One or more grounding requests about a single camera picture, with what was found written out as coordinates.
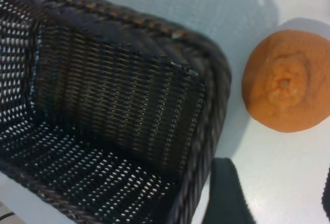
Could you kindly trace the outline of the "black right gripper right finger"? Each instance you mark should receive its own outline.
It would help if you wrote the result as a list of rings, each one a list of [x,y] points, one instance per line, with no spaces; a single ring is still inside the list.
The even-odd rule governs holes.
[[[328,171],[324,191],[321,198],[322,206],[324,210],[329,210],[329,188],[330,188],[329,183],[330,183],[330,172]]]

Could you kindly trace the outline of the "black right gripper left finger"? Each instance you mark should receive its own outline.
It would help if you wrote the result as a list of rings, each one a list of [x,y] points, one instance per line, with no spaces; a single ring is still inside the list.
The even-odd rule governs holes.
[[[214,158],[211,165],[209,203],[203,223],[254,224],[234,163]]]

